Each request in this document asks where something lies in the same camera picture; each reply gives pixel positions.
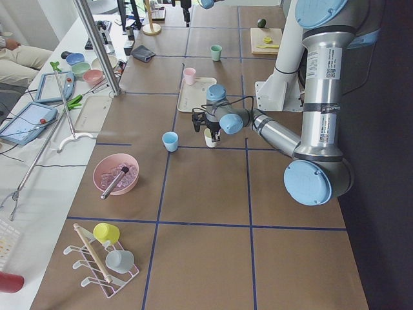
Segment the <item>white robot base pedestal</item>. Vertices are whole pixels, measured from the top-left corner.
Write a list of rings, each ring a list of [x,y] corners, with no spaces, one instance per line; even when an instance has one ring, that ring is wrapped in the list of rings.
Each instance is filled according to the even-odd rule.
[[[257,107],[262,111],[303,112],[298,71],[305,47],[302,44],[304,28],[298,23],[292,1],[281,38],[273,73],[266,81],[255,83]]]

